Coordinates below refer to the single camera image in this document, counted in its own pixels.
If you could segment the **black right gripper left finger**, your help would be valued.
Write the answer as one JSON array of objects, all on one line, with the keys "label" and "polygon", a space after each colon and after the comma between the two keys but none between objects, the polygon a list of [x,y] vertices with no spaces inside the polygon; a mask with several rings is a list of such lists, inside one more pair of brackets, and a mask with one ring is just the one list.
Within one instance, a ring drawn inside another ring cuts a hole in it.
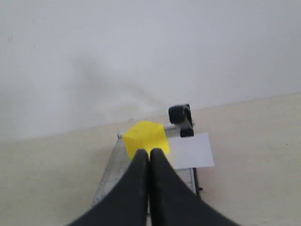
[{"label": "black right gripper left finger", "polygon": [[145,226],[148,209],[149,158],[139,149],[113,189],[71,226]]}]

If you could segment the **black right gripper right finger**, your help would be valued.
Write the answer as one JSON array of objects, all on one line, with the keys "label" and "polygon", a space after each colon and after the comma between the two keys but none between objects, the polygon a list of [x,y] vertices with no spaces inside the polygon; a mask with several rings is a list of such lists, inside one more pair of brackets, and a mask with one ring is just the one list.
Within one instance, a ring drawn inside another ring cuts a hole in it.
[{"label": "black right gripper right finger", "polygon": [[195,195],[161,149],[150,153],[149,203],[153,226],[237,226]]}]

